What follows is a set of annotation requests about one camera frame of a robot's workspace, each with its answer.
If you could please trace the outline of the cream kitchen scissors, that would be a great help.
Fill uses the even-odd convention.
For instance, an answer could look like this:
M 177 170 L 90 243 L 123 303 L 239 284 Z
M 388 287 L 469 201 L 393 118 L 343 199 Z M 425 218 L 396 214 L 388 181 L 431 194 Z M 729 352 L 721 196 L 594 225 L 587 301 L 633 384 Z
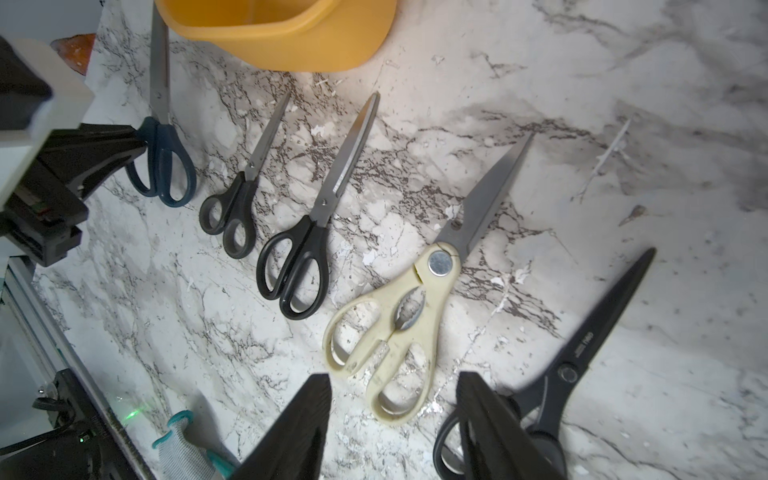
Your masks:
M 402 274 L 386 285 L 365 293 L 341 307 L 327 325 L 323 338 L 330 372 L 355 375 L 381 345 L 387 352 L 367 384 L 365 401 L 381 423 L 398 426 L 423 407 L 431 389 L 437 360 L 438 332 L 444 308 L 463 263 L 486 234 L 509 193 L 534 135 L 528 133 L 478 182 L 463 201 L 463 222 L 446 224 L 435 241 Z M 376 307 L 377 316 L 350 352 L 335 340 L 337 327 L 363 304 Z M 405 364 L 413 346 L 425 354 L 426 375 L 415 402 L 407 409 L 385 397 L 384 389 Z

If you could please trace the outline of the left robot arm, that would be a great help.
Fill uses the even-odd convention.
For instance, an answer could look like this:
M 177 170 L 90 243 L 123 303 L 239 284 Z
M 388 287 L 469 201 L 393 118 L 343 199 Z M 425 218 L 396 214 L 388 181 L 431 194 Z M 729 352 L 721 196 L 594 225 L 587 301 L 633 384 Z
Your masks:
M 129 125 L 87 124 L 91 90 L 40 41 L 1 41 L 1 234 L 35 263 L 82 238 L 85 201 L 146 143 Z

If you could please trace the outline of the yellow storage box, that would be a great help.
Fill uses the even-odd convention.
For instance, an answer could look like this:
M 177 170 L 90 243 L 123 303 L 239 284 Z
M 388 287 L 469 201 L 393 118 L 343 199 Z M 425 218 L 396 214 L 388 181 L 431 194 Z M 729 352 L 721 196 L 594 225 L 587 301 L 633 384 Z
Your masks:
M 262 70 L 339 72 L 368 61 L 387 37 L 395 1 L 158 1 L 166 24 Z

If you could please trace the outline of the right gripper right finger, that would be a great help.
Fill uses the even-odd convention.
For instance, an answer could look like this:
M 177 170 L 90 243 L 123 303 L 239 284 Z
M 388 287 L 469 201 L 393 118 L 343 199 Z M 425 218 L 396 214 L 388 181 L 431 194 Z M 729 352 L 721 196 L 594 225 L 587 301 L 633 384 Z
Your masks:
M 456 398 L 468 479 L 563 477 L 478 373 L 459 374 Z

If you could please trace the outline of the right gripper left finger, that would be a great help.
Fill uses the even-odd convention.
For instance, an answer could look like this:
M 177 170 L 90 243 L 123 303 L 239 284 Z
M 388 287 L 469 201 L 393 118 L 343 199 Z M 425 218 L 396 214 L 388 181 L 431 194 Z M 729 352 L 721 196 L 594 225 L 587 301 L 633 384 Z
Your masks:
M 331 381 L 312 374 L 286 406 L 233 479 L 317 479 L 332 404 Z

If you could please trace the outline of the all-black scissors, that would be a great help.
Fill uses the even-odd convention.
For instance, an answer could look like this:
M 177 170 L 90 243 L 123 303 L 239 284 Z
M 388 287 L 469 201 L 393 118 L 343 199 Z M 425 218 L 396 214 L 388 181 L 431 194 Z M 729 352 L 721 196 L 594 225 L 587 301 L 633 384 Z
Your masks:
M 544 372 L 517 392 L 500 396 L 536 448 L 566 479 L 567 463 L 559 430 L 566 403 L 588 370 L 613 327 L 641 284 L 656 249 L 647 249 L 598 302 L 574 336 L 555 356 Z M 438 431 L 433 463 L 442 479 L 465 476 L 459 416 L 456 408 Z

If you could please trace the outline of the small black scissors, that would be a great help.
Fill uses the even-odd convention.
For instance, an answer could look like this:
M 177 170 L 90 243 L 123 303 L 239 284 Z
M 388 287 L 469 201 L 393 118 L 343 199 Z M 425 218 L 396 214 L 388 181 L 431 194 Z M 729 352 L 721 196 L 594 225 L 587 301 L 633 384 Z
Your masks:
M 247 257 L 256 242 L 252 204 L 258 187 L 258 175 L 278 131 L 291 93 L 277 103 L 268 124 L 246 167 L 235 176 L 228 189 L 207 197 L 199 211 L 199 223 L 208 235 L 222 235 L 225 252 L 233 259 Z

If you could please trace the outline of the black handled scissors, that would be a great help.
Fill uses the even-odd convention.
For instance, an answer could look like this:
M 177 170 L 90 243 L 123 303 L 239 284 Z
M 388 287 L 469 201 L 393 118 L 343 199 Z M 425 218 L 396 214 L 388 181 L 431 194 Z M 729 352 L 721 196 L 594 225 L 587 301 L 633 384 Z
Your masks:
M 364 149 L 379 102 L 380 93 L 375 91 L 366 101 L 340 147 L 310 213 L 303 216 L 292 228 L 271 237 L 259 254 L 256 266 L 259 293 L 267 300 L 277 300 L 281 313 L 289 320 L 298 321 L 310 317 L 326 298 L 330 285 L 327 256 L 328 223 Z M 290 242 L 291 249 L 273 285 L 269 286 L 268 260 L 274 248 L 282 241 Z M 311 305 L 297 311 L 292 307 L 292 302 L 311 261 L 318 267 L 318 293 Z

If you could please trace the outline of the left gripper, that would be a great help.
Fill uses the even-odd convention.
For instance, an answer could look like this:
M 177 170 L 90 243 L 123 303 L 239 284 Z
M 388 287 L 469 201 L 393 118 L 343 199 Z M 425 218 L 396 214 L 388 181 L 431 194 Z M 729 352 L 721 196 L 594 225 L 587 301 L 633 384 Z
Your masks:
M 1 212 L 1 235 L 48 267 L 76 248 L 86 199 L 147 149 L 130 125 L 81 124 L 51 132 Z

